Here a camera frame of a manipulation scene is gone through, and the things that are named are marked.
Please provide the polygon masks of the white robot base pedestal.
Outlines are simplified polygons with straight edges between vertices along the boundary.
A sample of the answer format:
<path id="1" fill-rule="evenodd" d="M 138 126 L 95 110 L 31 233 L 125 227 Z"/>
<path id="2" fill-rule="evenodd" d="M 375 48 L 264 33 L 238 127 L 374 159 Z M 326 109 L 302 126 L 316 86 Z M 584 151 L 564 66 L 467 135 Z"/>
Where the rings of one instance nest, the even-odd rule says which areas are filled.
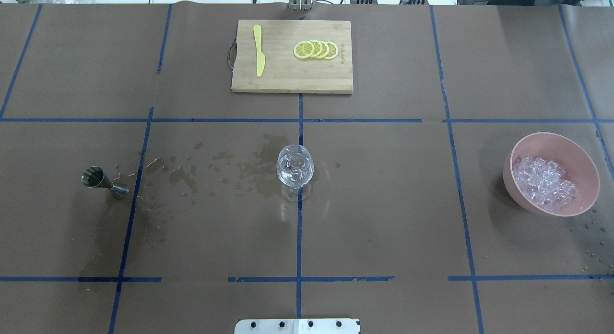
<path id="1" fill-rule="evenodd" d="M 244 319 L 236 323 L 235 334 L 360 334 L 359 319 Z"/>

